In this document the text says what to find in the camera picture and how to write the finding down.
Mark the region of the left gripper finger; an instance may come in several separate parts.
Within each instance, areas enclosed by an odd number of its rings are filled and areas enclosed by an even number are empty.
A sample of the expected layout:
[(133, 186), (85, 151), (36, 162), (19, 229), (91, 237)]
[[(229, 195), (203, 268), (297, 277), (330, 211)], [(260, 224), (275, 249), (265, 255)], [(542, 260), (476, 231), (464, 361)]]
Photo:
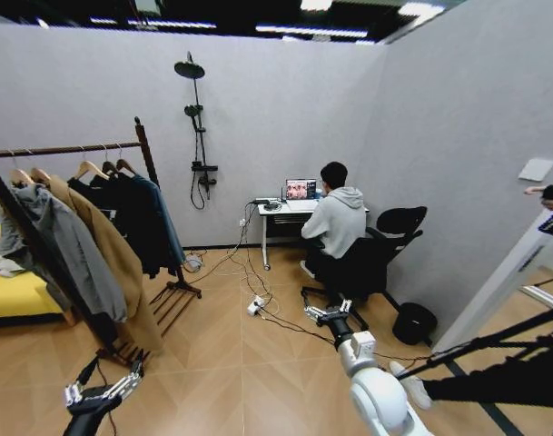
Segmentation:
[(130, 372), (103, 393), (105, 400), (125, 400), (143, 379), (143, 350), (140, 350), (132, 362)]
[(64, 388), (64, 402), (66, 407), (70, 407), (83, 399), (82, 392), (84, 390), (84, 386), (88, 383), (98, 363), (99, 356), (95, 356), (86, 366), (83, 367), (75, 381)]

